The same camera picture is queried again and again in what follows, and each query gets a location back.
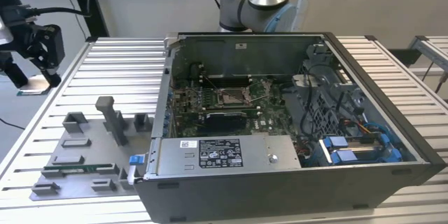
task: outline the power supply label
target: power supply label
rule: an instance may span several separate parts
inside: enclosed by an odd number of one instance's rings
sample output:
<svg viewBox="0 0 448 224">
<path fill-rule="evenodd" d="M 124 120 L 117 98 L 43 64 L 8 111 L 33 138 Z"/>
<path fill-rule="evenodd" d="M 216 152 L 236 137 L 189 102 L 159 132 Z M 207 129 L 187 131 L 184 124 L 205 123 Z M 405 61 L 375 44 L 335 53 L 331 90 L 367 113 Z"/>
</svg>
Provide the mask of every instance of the power supply label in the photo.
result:
<svg viewBox="0 0 448 224">
<path fill-rule="evenodd" d="M 199 154 L 201 168 L 243 167 L 240 139 L 200 140 Z"/>
</svg>

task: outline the yellow wire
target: yellow wire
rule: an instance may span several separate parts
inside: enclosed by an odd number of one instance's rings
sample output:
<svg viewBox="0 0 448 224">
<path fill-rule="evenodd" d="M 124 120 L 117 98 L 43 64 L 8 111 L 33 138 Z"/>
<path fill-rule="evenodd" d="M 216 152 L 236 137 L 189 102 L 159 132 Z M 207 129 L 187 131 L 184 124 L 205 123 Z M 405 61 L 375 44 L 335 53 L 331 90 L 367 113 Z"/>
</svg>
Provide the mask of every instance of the yellow wire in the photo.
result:
<svg viewBox="0 0 448 224">
<path fill-rule="evenodd" d="M 371 133 L 371 131 L 360 124 L 357 123 L 357 125 L 361 127 L 361 129 L 367 132 L 367 133 Z"/>
</svg>

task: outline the metal rail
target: metal rail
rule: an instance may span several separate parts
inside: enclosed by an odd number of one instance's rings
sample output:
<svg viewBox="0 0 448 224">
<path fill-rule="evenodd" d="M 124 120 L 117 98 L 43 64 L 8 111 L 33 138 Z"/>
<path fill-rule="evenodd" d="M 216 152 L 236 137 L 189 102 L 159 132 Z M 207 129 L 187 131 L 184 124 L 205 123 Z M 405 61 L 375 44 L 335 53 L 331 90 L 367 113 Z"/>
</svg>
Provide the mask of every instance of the metal rail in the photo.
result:
<svg viewBox="0 0 448 224">
<path fill-rule="evenodd" d="M 448 109 L 435 93 L 377 41 L 339 37 L 355 59 L 389 96 L 431 146 L 448 162 Z M 31 201 L 64 128 L 67 112 L 100 118 L 95 101 L 113 95 L 125 117 L 156 108 L 164 62 L 161 39 L 100 38 L 85 45 L 60 88 L 49 95 L 0 165 L 0 220 L 13 223 L 151 223 L 137 196 Z M 284 217 L 213 221 L 219 223 L 441 223 L 448 220 L 448 168 L 424 185 L 399 190 L 376 208 Z"/>
</svg>

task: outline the open computer tower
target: open computer tower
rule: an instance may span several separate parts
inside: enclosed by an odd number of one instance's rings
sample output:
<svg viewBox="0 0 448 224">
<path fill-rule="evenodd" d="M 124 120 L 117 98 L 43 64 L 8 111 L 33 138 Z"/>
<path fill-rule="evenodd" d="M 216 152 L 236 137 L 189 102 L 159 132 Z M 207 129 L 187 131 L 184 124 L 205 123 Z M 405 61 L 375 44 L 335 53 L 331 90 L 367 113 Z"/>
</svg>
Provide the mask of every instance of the open computer tower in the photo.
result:
<svg viewBox="0 0 448 224">
<path fill-rule="evenodd" d="M 179 34 L 135 181 L 169 223 L 375 208 L 444 162 L 331 33 Z"/>
</svg>

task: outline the motherboard chip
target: motherboard chip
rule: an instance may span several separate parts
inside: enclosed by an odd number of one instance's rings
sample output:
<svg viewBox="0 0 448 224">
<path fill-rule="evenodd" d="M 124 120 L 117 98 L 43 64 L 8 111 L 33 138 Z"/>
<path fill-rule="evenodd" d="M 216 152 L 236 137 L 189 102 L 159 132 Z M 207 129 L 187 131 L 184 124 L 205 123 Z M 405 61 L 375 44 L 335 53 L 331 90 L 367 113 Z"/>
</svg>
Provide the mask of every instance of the motherboard chip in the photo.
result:
<svg viewBox="0 0 448 224">
<path fill-rule="evenodd" d="M 241 89 L 225 89 L 221 92 L 223 94 L 223 104 L 243 104 L 244 95 Z"/>
<path fill-rule="evenodd" d="M 205 116 L 203 130 L 208 132 L 232 132 L 245 128 L 247 114 L 243 112 L 209 113 Z"/>
</svg>

